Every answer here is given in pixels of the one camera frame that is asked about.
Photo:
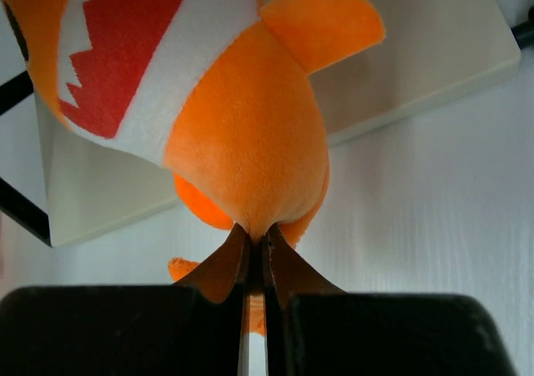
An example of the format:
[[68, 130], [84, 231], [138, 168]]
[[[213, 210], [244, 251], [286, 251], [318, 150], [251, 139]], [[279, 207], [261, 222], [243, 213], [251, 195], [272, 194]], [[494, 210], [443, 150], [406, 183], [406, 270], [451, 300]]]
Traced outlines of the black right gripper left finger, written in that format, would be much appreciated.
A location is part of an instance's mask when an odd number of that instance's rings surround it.
[[4, 375], [245, 375], [250, 240], [170, 285], [30, 286], [1, 302]]

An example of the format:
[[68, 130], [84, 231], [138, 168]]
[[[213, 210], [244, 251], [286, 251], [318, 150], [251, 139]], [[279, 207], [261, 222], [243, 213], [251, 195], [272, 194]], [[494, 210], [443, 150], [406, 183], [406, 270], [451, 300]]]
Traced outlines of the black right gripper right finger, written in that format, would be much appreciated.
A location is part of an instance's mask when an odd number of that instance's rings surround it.
[[270, 375], [513, 375], [498, 328], [474, 298], [347, 293], [277, 226], [262, 239]]

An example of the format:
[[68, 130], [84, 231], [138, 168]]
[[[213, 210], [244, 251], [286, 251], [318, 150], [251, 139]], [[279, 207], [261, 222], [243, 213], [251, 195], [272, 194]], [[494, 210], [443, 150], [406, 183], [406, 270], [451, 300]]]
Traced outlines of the orange shark plush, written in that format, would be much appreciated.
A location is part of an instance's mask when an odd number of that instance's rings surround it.
[[1, 0], [53, 116], [174, 176], [208, 225], [295, 247], [330, 179], [310, 75], [381, 43], [369, 0]]

